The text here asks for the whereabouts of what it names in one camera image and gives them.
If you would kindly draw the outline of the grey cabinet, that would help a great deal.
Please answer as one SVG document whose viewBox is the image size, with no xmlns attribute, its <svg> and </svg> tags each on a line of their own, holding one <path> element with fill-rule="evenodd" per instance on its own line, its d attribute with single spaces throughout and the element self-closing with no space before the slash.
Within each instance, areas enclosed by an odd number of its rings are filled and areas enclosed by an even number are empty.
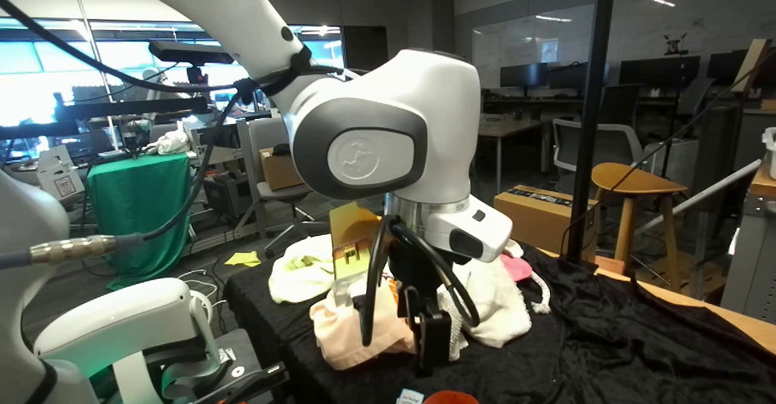
<svg viewBox="0 0 776 404">
<path fill-rule="evenodd" d="M 776 325 L 776 178 L 764 161 L 748 189 L 721 307 Z"/>
</svg>

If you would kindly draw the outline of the small cardboard box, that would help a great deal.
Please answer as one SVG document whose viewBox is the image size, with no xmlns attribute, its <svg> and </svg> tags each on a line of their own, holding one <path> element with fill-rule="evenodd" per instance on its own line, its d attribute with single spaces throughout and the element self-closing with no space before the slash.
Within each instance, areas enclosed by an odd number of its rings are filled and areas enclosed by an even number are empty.
<svg viewBox="0 0 776 404">
<path fill-rule="evenodd" d="M 288 143 L 277 144 L 259 151 L 264 182 L 272 191 L 299 186 L 303 180 L 298 175 Z"/>
</svg>

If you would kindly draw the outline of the black cloth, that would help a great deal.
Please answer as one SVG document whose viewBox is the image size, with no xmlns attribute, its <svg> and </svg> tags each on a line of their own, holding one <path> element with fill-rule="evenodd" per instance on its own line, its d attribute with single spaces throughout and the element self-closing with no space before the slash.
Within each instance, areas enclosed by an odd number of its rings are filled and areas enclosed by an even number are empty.
<svg viewBox="0 0 776 404">
<path fill-rule="evenodd" d="M 316 345 L 312 301 L 272 301 L 269 264 L 230 277 L 225 297 L 260 362 L 285 363 L 297 402 L 396 404 L 408 389 L 480 404 L 776 404 L 776 354 L 719 315 L 522 249 L 549 285 L 551 314 L 504 347 L 469 343 L 430 377 L 416 376 L 409 354 L 333 370 Z"/>
</svg>

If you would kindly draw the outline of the black case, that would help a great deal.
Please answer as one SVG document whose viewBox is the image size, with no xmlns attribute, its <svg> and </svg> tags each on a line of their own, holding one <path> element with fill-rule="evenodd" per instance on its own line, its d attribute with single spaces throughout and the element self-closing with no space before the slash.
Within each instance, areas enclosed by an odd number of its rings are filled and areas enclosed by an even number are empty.
<svg viewBox="0 0 776 404">
<path fill-rule="evenodd" d="M 246 182 L 245 175 L 235 171 L 206 175 L 202 187 L 208 207 L 230 223 L 238 222 L 250 205 L 250 195 L 246 195 L 244 188 Z"/>
</svg>

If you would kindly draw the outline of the white office chair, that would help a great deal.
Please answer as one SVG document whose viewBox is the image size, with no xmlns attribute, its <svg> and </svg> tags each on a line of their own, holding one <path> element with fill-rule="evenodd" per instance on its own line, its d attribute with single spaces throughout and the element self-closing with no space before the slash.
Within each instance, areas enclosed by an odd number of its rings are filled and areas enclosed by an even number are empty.
<svg viewBox="0 0 776 404">
<path fill-rule="evenodd" d="M 584 149 L 582 145 L 582 123 L 573 120 L 552 120 L 554 133 L 554 166 L 560 171 L 555 191 L 572 195 L 574 193 L 577 158 Z M 599 124 L 596 128 L 592 164 L 631 164 L 643 157 L 643 145 L 632 127 L 621 124 Z"/>
</svg>

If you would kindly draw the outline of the wooden stool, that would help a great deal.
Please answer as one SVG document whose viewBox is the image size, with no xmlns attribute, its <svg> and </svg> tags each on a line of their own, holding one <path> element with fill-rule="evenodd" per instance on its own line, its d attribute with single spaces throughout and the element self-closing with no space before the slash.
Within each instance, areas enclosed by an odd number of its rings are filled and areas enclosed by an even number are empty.
<svg viewBox="0 0 776 404">
<path fill-rule="evenodd" d="M 658 198 L 663 216 L 663 241 L 667 249 L 669 285 L 672 291 L 679 293 L 682 272 L 677 249 L 673 196 L 684 193 L 687 188 L 667 178 L 638 169 L 636 166 L 619 163 L 598 164 L 591 172 L 591 180 L 598 186 L 596 194 L 598 203 L 603 203 L 609 193 L 623 197 L 623 213 L 618 228 L 614 260 L 623 264 L 624 268 L 627 268 L 631 262 L 630 254 L 637 220 L 637 198 L 643 195 Z"/>
</svg>

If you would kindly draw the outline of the grey chair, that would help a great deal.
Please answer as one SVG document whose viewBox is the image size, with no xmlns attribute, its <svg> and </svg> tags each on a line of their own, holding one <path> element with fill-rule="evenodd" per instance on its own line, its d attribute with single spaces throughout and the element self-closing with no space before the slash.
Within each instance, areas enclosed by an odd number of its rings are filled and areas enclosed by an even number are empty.
<svg viewBox="0 0 776 404">
<path fill-rule="evenodd" d="M 283 120 L 241 120 L 236 128 L 252 196 L 245 219 L 254 217 L 260 236 L 269 239 L 264 255 L 275 258 L 296 241 L 327 232 L 328 221 L 316 220 L 298 208 L 298 203 L 312 189 L 296 171 Z M 271 202 L 282 203 L 289 209 L 291 217 L 287 227 L 270 224 L 267 205 Z"/>
</svg>

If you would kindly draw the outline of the table with green cloth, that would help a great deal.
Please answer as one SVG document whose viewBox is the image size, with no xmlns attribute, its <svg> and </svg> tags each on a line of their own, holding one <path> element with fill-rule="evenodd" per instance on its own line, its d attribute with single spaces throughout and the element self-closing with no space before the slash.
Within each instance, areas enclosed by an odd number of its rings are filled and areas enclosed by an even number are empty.
<svg viewBox="0 0 776 404">
<path fill-rule="evenodd" d="M 190 184 L 185 153 L 142 155 L 95 166 L 87 176 L 87 191 L 99 233 L 152 232 L 182 208 Z M 118 291 L 166 276 L 185 249 L 188 224 L 184 218 L 161 237 L 108 255 L 114 276 L 107 289 Z"/>
</svg>

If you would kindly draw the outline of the black pole stand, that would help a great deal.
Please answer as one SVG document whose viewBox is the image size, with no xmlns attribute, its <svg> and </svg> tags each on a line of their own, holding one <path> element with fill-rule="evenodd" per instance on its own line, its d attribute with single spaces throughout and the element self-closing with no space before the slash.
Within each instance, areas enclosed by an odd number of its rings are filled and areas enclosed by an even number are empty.
<svg viewBox="0 0 776 404">
<path fill-rule="evenodd" d="M 598 127 L 598 111 L 601 102 L 610 26 L 614 0 L 595 0 L 591 27 L 590 49 L 583 114 L 580 122 L 580 146 L 577 155 L 573 205 L 566 259 L 572 263 L 582 261 L 584 249 L 584 224 L 588 213 L 590 175 L 594 155 L 594 138 Z"/>
</svg>

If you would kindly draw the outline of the white box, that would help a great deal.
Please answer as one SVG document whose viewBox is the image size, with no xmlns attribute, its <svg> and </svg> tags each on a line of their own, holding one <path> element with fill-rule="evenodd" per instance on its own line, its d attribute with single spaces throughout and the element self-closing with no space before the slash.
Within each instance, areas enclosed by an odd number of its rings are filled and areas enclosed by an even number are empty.
<svg viewBox="0 0 776 404">
<path fill-rule="evenodd" d="M 41 152 L 37 160 L 36 177 L 41 188 L 59 201 L 85 191 L 78 167 L 64 145 Z"/>
</svg>

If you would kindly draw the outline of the cardboard box with black strip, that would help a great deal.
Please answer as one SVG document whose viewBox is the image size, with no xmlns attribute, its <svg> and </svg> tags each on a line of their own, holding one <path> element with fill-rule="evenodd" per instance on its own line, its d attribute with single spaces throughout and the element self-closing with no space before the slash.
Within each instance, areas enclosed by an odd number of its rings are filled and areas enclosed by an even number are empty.
<svg viewBox="0 0 776 404">
<path fill-rule="evenodd" d="M 557 255 L 566 254 L 573 197 L 516 185 L 494 197 L 494 207 L 512 220 L 513 240 Z"/>
</svg>

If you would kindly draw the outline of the red object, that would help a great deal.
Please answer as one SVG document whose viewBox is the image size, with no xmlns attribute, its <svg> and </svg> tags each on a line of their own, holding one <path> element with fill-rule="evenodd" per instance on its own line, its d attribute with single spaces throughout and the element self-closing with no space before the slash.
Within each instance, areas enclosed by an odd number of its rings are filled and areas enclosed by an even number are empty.
<svg viewBox="0 0 776 404">
<path fill-rule="evenodd" d="M 423 404 L 480 404 L 478 400 L 468 393 L 453 390 L 435 392 L 424 399 Z"/>
</svg>

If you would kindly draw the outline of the window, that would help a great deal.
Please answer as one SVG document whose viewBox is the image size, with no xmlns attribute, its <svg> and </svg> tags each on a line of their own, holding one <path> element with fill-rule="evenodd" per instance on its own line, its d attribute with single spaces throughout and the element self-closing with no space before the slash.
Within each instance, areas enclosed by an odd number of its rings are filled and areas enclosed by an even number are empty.
<svg viewBox="0 0 776 404">
<path fill-rule="evenodd" d="M 139 79 L 155 74 L 167 84 L 187 84 L 187 64 L 156 58 L 150 40 L 217 45 L 190 22 L 40 19 L 39 24 L 113 69 Z M 118 78 L 72 58 L 17 20 L 0 16 L 0 127 L 55 122 L 56 95 L 64 104 L 130 102 L 146 99 L 147 89 L 126 88 Z"/>
</svg>

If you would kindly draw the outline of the white crumpled cloth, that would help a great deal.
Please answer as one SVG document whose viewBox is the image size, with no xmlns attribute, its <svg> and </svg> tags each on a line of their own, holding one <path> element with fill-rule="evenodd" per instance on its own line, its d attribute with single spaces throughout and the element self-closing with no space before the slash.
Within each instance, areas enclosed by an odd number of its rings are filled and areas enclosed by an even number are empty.
<svg viewBox="0 0 776 404">
<path fill-rule="evenodd" d="M 173 155 L 190 150 L 190 139 L 182 121 L 174 124 L 155 124 L 150 128 L 149 143 L 144 147 L 146 153 Z"/>
</svg>

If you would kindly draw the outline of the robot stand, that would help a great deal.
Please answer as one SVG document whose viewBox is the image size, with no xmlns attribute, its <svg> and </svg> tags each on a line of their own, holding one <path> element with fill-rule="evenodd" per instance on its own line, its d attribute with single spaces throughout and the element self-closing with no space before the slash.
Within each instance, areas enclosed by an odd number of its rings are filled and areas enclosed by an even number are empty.
<svg viewBox="0 0 776 404">
<path fill-rule="evenodd" d="M 215 339 L 222 376 L 215 385 L 196 392 L 185 404 L 285 404 L 283 388 L 289 381 L 284 363 L 260 364 L 249 335 L 243 329 Z"/>
</svg>

